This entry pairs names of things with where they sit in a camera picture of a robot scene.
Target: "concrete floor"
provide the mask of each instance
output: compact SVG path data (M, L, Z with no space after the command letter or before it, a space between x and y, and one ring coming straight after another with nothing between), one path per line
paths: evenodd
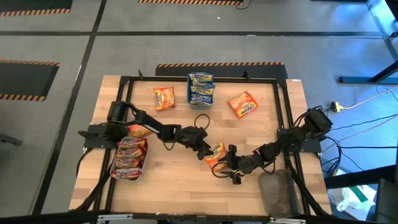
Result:
M71 13L65 15L1 18L0 30L88 31L92 29L100 2L75 0ZM377 14L385 13L384 1L373 4L378 7ZM391 23L389 19L382 20L384 26ZM363 3L309 0L252 0L251 6L243 11L230 6L112 0L106 5L99 27L99 31L151 30L378 32L371 12ZM0 101L0 132L24 140L21 147L0 144L0 217L26 215L32 208L87 41L87 36L0 35L2 58L61 63L44 102ZM255 61L285 62L289 78L302 79L308 106L326 107L331 101L353 105L376 94L373 85L341 85L336 82L339 76L373 76L394 60L381 37L97 37L43 212L68 209L83 145L77 131L89 125L103 75L136 75L138 70L144 75L154 75L158 63ZM329 117L338 127L397 111L398 102L389 94L352 110L330 113ZM329 136L341 139L374 124L333 131ZM395 146L397 126L398 119L392 120L341 145ZM323 148L329 144L327 140L322 142ZM346 149L345 153L363 169L391 165L396 155L393 149ZM336 155L333 148L322 158L327 160ZM341 165L359 171L347 158L342 159Z

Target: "wooden tabletop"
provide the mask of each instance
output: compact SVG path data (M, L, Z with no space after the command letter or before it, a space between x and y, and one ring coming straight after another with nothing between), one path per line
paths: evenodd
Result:
M120 76L106 75L103 78L93 115L93 123L106 121L109 106L116 99ZM205 141L212 147L223 142L234 144L238 154L251 154L252 150L266 142L276 141L277 113L272 85L263 83L215 83L214 104L209 110L192 110L187 103L185 82L135 81L131 102L164 124L193 126L193 120L201 113L207 114L210 126ZM176 107L156 111L153 88L174 86ZM287 80L289 98L294 119L307 109L300 80ZM243 91L248 91L259 107L238 119L227 104ZM284 106L284 122L287 125ZM206 120L198 120L198 126ZM176 144L172 151L164 148L155 134L148 137L147 167L142 178L136 182L117 180L114 188L112 212L128 213L173 213L208 215L268 215L263 206L257 178L262 170L242 178L241 185L233 185L231 179L217 179L211 174L205 161L199 161L196 153ZM73 191L70 208L76 208L98 182L104 149L92 150L81 162ZM305 183L315 200L331 213L323 181L319 159L311 153L300 153ZM280 155L276 169L285 169ZM104 208L108 184L101 197Z

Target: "hazard stripe tape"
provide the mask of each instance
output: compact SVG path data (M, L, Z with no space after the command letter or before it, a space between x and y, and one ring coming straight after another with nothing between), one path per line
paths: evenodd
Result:
M283 62L226 62L226 63L172 63L158 64L160 67L207 67L207 66L248 66L248 65L283 65Z
M45 96L0 94L0 100L44 101Z
M69 13L70 9L43 9L43 10L25 10L25 11L7 11L1 12L0 17L6 16L36 16L49 14Z
M220 0L138 0L140 3L166 3L166 4L210 4L221 6L242 6L242 1L220 1Z
M0 63L23 63L30 65L54 65L60 66L59 62L44 62L44 61L23 61L23 60L0 60Z

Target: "green object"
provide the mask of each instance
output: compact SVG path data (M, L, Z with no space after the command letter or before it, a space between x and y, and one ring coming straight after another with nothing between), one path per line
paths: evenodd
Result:
M350 187L349 189L354 192L355 196L359 199L360 202L363 203L368 200L365 194L363 194L358 187Z

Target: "gray floor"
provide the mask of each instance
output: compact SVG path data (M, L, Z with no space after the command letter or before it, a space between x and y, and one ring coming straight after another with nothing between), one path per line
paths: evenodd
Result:
M71 14L0 19L1 30L91 30L100 1L74 1ZM253 0L237 11L229 6L179 6L108 1L100 31L227 30L377 32L365 4ZM24 140L14 147L0 144L0 217L29 213L50 156L53 140L67 105L88 37L0 36L2 58L49 60L61 67L49 97L41 103L0 101L0 132ZM72 194L76 163L93 114L103 75L154 75L158 63L283 61L289 78L303 80L308 106L338 101L349 106L376 94L376 86L341 85L339 76L373 76L393 62L381 37L230 37L124 36L97 37L88 62L57 169L44 206L45 213L64 212ZM330 113L335 127L358 123L398 111L392 95L380 96L355 109ZM341 139L371 127L331 132ZM398 120L343 141L343 146L395 146ZM331 144L322 142L323 148ZM394 150L346 149L364 169L391 165ZM337 155L336 148L324 159ZM359 169L347 158L341 165Z

